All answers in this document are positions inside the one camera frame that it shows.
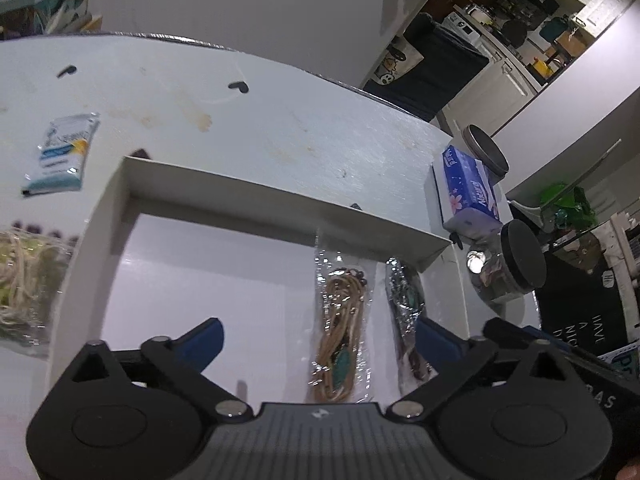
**jewelry packet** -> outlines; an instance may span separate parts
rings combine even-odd
[[[316,237],[316,321],[311,349],[311,402],[373,398],[366,328],[377,263]]]
[[[385,271],[386,299],[396,340],[398,388],[405,396],[435,374],[415,349],[415,322],[425,312],[424,290],[418,272],[397,258],[386,262]]]
[[[99,114],[81,114],[51,121],[38,146],[37,163],[25,174],[25,196],[82,187],[84,162],[100,121]]]
[[[50,329],[73,247],[60,238],[0,229],[0,342],[46,357]]]

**black lid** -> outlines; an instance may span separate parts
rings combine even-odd
[[[462,131],[466,145],[489,170],[502,179],[509,171],[509,163],[498,145],[482,128],[470,124]]]
[[[511,220],[500,231],[509,271],[521,288],[533,290],[546,282],[546,261],[536,235],[522,220]]]

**blue tissue package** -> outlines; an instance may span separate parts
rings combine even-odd
[[[480,160],[447,146],[434,170],[445,229],[478,240],[500,228],[494,189]]]

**countertop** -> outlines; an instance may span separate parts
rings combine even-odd
[[[529,71],[527,70],[527,67],[525,67],[523,63],[517,57],[515,57],[506,46],[504,46],[500,42],[500,40],[498,40],[492,33],[490,33],[482,23],[478,22],[477,20],[469,16],[461,7],[453,6],[453,8],[469,25],[471,25],[478,32],[480,32],[480,34],[482,34],[485,38],[491,41],[491,43],[501,52],[501,54],[503,54],[504,57],[506,57],[509,61],[513,63],[514,67],[516,67],[518,72],[522,74],[523,78],[527,80],[527,83],[531,85],[534,91],[536,92],[542,91],[543,86],[539,82],[537,82],[536,79],[529,73]]]

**green pendant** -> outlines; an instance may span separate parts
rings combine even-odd
[[[347,378],[347,374],[349,373],[349,357],[348,346],[343,345],[338,355],[334,358],[331,375],[335,390],[339,389]]]

